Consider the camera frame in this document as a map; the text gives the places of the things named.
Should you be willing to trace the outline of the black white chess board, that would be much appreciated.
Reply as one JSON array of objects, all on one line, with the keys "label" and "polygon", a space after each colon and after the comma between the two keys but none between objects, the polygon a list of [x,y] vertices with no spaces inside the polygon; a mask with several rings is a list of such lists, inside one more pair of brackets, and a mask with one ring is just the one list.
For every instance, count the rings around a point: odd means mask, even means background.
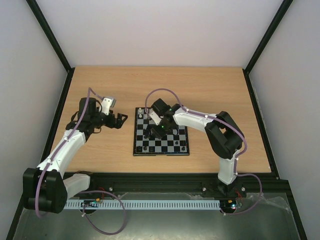
[{"label": "black white chess board", "polygon": [[176,126],[165,129],[147,117],[144,108],[135,109],[133,156],[188,156],[188,129]]}]

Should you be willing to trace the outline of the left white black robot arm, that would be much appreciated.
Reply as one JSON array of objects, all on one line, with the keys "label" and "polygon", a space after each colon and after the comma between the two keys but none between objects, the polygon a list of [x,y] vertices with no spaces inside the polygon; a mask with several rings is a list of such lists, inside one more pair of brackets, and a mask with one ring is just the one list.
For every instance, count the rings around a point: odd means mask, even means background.
[{"label": "left white black robot arm", "polygon": [[116,99],[110,96],[80,99],[78,111],[70,118],[57,146],[36,168],[27,168],[23,173],[24,208],[34,210],[37,214],[58,214],[68,199],[89,188],[89,174],[75,173],[68,178],[64,178],[64,175],[77,151],[95,130],[122,127],[128,117],[121,113],[114,114],[112,108],[115,104]]}]

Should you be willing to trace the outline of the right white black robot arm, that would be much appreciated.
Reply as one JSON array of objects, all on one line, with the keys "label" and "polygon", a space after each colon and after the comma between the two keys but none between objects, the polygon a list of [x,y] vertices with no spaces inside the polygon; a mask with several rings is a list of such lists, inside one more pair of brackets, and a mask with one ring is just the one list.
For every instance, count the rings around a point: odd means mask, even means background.
[{"label": "right white black robot arm", "polygon": [[224,196],[235,191],[237,160],[245,138],[227,112],[207,114],[178,103],[170,106],[159,98],[151,105],[147,115],[154,121],[149,135],[158,139],[173,133],[180,126],[206,133],[213,152],[219,157],[218,191]]}]

